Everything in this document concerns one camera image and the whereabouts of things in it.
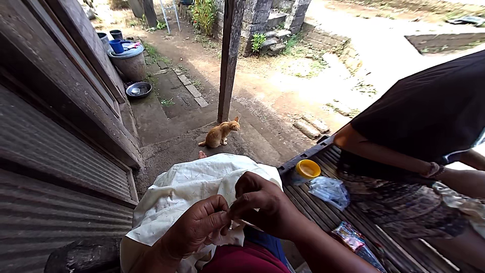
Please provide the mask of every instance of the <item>white cloth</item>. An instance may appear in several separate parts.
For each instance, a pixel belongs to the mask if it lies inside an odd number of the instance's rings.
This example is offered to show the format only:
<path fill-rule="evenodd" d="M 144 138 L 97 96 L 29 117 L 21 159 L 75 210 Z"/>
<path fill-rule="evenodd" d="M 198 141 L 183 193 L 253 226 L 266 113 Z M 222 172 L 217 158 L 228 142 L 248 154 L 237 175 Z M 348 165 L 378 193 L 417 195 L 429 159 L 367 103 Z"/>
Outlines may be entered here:
<path fill-rule="evenodd" d="M 449 207 L 459 209 L 470 221 L 471 226 L 483 238 L 485 238 L 485 200 L 481 198 L 471 198 L 460 194 L 445 184 L 435 182 L 433 188 L 441 194 L 443 201 Z"/>
<path fill-rule="evenodd" d="M 167 172 L 159 175 L 153 185 L 148 188 L 134 210 L 133 229 L 126 236 L 139 243 L 152 246 L 195 202 L 221 194 L 230 206 L 236 200 L 236 182 L 246 171 L 259 174 L 282 188 L 281 179 L 275 167 L 257 164 L 243 155 L 216 154 L 191 162 L 175 164 Z M 177 272 L 195 273 L 196 262 L 207 254 L 212 257 L 215 250 L 214 245 L 242 246 L 244 242 L 243 227 L 243 222 L 233 222 L 228 235 L 212 238 L 212 245 L 183 259 Z M 123 255 L 138 256 L 138 253 L 127 253 L 127 250 L 123 248 L 122 244 L 120 247 L 122 260 Z M 131 265 L 122 265 L 124 272 L 127 272 L 127 268 L 131 268 Z"/>

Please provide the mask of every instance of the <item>blue cup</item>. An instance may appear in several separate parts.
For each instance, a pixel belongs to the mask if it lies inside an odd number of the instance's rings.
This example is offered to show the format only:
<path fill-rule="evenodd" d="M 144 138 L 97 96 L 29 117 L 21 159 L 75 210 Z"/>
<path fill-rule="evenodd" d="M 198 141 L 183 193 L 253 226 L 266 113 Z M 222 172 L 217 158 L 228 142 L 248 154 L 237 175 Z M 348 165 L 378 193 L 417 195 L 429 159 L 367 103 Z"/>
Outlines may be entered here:
<path fill-rule="evenodd" d="M 131 43 L 130 41 L 122 41 L 120 39 L 115 39 L 109 41 L 111 48 L 113 49 L 114 53 L 120 54 L 125 52 L 125 48 L 123 48 L 124 43 Z"/>

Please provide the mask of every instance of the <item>fabric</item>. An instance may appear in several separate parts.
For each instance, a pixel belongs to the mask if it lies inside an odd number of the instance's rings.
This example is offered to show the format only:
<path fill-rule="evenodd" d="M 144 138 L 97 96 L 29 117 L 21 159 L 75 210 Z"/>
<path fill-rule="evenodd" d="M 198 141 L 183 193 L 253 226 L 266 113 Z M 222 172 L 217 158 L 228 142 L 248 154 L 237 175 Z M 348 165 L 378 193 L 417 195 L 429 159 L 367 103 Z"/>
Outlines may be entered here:
<path fill-rule="evenodd" d="M 177 219 L 195 202 L 215 194 L 221 194 L 231 205 L 236 200 L 235 185 L 246 171 L 259 174 L 282 188 L 279 173 L 275 167 L 257 164 L 247 156 L 235 154 L 216 154 L 191 162 L 175 164 L 167 172 L 159 175 L 138 203 L 133 212 L 133 229 L 126 237 L 152 246 Z M 211 237 L 211 245 L 183 259 L 178 273 L 197 272 L 196 263 L 203 265 L 200 258 L 212 256 L 215 245 L 243 245 L 245 224 L 234 221 L 228 235 Z M 120 247 L 124 256 L 138 256 L 132 249 Z M 132 264 L 122 264 L 128 272 Z"/>
<path fill-rule="evenodd" d="M 468 220 L 448 207 L 432 188 L 358 176 L 338 170 L 352 204 L 375 224 L 406 239 L 451 239 L 465 231 Z"/>
<path fill-rule="evenodd" d="M 441 195 L 447 206 L 459 209 L 473 229 L 485 239 L 485 199 L 460 194 L 441 182 L 436 182 L 433 189 Z"/>
<path fill-rule="evenodd" d="M 399 80 L 350 124 L 373 143 L 442 165 L 483 141 L 485 51 Z M 340 167 L 384 180 L 415 173 L 342 150 Z"/>
<path fill-rule="evenodd" d="M 244 246 L 217 247 L 214 258 L 200 273 L 290 273 L 290 270 L 267 249 L 251 242 Z"/>
<path fill-rule="evenodd" d="M 281 242 L 278 238 L 271 236 L 264 231 L 257 230 L 249 225 L 245 226 L 243 231 L 245 241 L 249 241 L 264 247 L 271 254 L 273 254 L 273 256 L 278 258 L 285 266 L 287 266 L 285 253 L 283 252 L 283 247 L 281 246 Z"/>

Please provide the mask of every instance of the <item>blue pants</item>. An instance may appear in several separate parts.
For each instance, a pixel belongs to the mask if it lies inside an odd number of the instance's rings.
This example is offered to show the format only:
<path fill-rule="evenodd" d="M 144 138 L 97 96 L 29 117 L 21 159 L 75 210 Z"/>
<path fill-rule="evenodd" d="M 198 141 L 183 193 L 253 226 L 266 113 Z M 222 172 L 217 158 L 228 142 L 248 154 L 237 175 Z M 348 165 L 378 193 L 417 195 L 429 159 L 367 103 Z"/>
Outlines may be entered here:
<path fill-rule="evenodd" d="M 266 248 L 271 254 L 273 254 L 276 258 L 278 258 L 285 266 L 288 266 L 286 263 L 285 253 L 283 252 L 283 248 L 281 247 L 281 242 L 278 238 L 273 237 L 266 232 L 259 231 L 257 229 L 252 228 L 249 225 L 246 225 L 243 229 L 244 231 L 244 240 L 248 240 L 251 243 L 255 243 Z"/>

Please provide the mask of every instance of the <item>bracelet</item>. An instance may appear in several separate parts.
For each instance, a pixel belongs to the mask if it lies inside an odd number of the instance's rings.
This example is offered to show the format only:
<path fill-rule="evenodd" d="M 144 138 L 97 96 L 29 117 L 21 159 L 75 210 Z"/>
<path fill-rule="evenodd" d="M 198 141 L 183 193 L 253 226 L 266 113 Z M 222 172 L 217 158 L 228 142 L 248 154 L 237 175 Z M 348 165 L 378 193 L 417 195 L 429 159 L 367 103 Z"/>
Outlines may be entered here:
<path fill-rule="evenodd" d="M 435 175 L 439 171 L 440 167 L 436 162 L 430 162 L 430 164 L 431 164 L 431 168 L 427 173 L 424 173 L 424 174 L 421 173 L 422 177 L 430 178 L 431 176 Z"/>
<path fill-rule="evenodd" d="M 435 177 L 437 177 L 438 175 L 440 175 L 444 172 L 445 172 L 445 166 L 440 165 L 439 170 L 435 174 L 431 175 L 429 178 L 435 178 Z"/>

